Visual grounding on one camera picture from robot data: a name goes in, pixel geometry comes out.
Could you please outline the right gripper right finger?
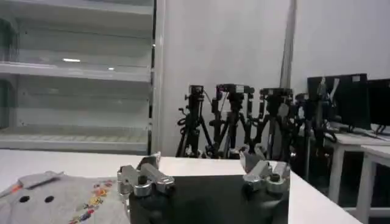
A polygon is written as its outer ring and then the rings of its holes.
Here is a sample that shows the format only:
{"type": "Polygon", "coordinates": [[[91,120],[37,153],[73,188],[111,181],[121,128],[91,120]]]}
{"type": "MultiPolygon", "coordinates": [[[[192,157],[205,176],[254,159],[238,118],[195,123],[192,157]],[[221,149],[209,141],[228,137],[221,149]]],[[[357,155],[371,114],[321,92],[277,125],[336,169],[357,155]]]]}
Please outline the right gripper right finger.
{"type": "Polygon", "coordinates": [[[289,191],[290,166],[284,161],[266,160],[264,156],[239,152],[245,174],[244,183],[252,192],[266,190],[272,194],[289,191]]]}

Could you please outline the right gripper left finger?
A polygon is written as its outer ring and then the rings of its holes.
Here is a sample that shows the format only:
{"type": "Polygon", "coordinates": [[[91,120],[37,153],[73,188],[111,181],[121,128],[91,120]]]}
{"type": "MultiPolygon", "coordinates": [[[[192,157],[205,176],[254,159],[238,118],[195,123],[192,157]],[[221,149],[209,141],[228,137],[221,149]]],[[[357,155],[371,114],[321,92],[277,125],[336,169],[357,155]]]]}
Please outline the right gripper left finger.
{"type": "Polygon", "coordinates": [[[169,195],[176,186],[174,177],[159,170],[161,153],[157,152],[141,159],[136,167],[121,166],[117,171],[118,194],[148,197],[153,191],[169,195]]]}

